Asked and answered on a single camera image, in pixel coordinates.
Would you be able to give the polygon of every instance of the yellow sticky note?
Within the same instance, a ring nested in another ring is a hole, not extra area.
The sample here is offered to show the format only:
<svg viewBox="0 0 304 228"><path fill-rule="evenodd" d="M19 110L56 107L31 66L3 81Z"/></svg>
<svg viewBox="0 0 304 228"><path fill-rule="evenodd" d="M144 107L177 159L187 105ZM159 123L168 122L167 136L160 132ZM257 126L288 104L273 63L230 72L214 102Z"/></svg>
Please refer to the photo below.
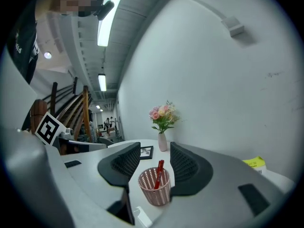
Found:
<svg viewBox="0 0 304 228"><path fill-rule="evenodd" d="M252 168L257 168L266 165L265 161L261 156L257 156L250 160L243 160L243 162L245 162L247 165L249 165Z"/></svg>

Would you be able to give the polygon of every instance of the wooden pole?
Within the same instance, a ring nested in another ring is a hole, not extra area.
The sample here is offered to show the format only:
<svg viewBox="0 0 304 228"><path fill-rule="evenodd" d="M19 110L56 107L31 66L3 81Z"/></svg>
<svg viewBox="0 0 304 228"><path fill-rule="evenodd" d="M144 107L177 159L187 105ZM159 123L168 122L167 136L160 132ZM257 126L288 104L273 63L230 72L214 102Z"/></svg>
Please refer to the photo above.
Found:
<svg viewBox="0 0 304 228"><path fill-rule="evenodd" d="M36 129L44 114L47 112L47 103L43 100L36 100L30 109L30 123L32 134L35 134Z"/></svg>
<svg viewBox="0 0 304 228"><path fill-rule="evenodd" d="M90 122L89 122L89 98L88 98L88 86L84 86L83 90L83 115L84 115L84 124L85 124L85 133L89 135L90 142L92 142Z"/></svg>

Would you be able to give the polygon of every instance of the ceiling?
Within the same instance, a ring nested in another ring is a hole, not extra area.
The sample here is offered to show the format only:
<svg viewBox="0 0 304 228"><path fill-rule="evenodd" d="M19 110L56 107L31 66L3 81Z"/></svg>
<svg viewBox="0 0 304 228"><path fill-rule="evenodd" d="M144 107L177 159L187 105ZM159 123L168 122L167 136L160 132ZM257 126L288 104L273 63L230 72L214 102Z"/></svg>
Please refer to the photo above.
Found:
<svg viewBox="0 0 304 228"><path fill-rule="evenodd" d="M38 45L41 53L51 51L53 59L46 60L40 55L37 68L64 71L72 66L81 82L88 85L93 97L92 104L112 111L130 47L158 1L121 0L107 47L97 45L96 17L47 14L38 22ZM45 27L48 28L47 32L40 29ZM98 74L103 72L106 75L106 92L100 91L98 83Z"/></svg>

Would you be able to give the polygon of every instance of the photo frame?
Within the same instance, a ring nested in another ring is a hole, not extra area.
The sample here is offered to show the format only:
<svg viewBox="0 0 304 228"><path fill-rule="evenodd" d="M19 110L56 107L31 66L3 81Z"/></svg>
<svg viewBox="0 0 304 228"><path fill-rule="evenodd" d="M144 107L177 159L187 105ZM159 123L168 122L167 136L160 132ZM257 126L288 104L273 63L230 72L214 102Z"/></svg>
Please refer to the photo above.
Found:
<svg viewBox="0 0 304 228"><path fill-rule="evenodd" d="M141 147L141 160L150 160L153 157L153 146Z"/></svg>

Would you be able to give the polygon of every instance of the white vase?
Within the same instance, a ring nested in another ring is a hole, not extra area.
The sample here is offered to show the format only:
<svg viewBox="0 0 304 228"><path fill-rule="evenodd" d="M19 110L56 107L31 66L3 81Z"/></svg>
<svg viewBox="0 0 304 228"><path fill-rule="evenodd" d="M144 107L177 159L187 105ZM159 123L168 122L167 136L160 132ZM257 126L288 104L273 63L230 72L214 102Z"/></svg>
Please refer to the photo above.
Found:
<svg viewBox="0 0 304 228"><path fill-rule="evenodd" d="M158 146L161 151L166 151L168 149L167 139L166 139L166 135L164 133L158 134Z"/></svg>

